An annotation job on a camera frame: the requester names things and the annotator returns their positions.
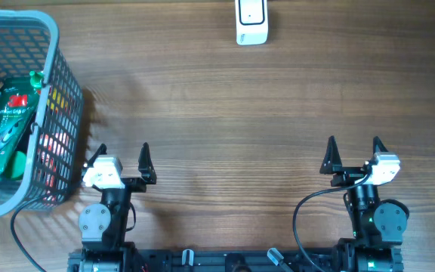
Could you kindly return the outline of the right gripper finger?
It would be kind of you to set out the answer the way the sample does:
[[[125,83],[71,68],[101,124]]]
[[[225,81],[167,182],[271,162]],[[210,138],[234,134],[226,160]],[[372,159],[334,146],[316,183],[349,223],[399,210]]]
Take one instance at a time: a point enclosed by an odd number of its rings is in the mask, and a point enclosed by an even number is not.
[[[332,135],[328,139],[326,152],[319,173],[323,175],[333,175],[343,171],[340,153],[335,137]]]
[[[375,136],[372,142],[372,150],[373,153],[383,153],[387,152],[388,149],[384,146],[383,142],[379,138],[379,136]]]

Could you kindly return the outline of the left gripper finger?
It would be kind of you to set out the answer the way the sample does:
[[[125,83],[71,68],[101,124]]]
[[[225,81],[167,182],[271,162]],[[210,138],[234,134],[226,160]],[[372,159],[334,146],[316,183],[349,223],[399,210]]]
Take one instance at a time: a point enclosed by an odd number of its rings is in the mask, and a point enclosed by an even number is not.
[[[150,156],[150,146],[145,142],[140,150],[138,159],[138,171],[142,178],[154,178],[155,169]]]
[[[96,159],[100,156],[100,155],[106,155],[106,145],[105,144],[101,144],[96,152],[94,153],[94,155],[84,163],[83,168],[90,168],[94,165]]]

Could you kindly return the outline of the green 3M gloves packet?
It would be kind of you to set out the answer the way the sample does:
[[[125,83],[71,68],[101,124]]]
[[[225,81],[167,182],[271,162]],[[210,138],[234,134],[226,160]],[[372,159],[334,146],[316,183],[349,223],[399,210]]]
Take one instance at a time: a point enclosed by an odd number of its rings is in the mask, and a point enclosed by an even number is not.
[[[2,176],[39,103],[30,77],[9,78],[0,90],[0,176]]]

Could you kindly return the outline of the green lid white jar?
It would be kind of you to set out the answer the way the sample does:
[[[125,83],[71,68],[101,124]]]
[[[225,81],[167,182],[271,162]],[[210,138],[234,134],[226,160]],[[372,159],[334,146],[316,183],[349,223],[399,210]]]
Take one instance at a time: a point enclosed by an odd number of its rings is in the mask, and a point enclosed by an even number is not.
[[[15,151],[3,172],[3,176],[11,180],[20,180],[23,177],[26,167],[26,154]]]

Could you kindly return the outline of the green cap sauce bottle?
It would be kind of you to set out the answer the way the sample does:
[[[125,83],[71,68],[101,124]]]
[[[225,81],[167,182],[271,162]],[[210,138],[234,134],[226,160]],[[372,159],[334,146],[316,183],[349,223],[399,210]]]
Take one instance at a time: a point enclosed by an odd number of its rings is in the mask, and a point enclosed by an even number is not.
[[[43,84],[44,78],[45,78],[45,75],[44,75],[43,72],[36,72],[34,70],[29,72],[30,85],[35,90],[41,90],[42,89],[42,84]]]

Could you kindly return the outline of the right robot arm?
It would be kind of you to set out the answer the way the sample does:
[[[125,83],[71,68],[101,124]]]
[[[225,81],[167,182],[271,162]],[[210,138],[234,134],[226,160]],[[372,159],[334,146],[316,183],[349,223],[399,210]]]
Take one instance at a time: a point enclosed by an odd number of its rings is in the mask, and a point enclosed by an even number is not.
[[[356,167],[343,166],[335,138],[328,139],[319,172],[333,176],[332,187],[346,190],[343,200],[353,228],[352,239],[341,238],[332,248],[332,271],[404,270],[400,246],[409,210],[398,200],[378,195],[378,187],[390,183],[399,171],[398,155],[379,137],[373,138],[372,158]]]

